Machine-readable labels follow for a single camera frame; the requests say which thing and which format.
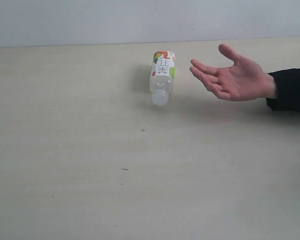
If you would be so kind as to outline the black sleeved forearm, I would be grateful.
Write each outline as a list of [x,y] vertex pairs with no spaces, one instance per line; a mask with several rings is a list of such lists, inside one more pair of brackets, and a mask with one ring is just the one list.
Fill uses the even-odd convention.
[[300,68],[270,72],[276,86],[276,99],[267,98],[272,111],[300,112]]

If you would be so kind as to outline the open bare human hand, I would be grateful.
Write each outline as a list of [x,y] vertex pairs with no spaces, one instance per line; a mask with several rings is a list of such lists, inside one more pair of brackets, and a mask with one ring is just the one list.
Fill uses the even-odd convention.
[[226,44],[218,46],[219,52],[233,61],[230,67],[212,67],[192,59],[190,72],[218,99],[243,102],[259,98],[276,99],[274,78],[265,73],[255,61],[237,53]]

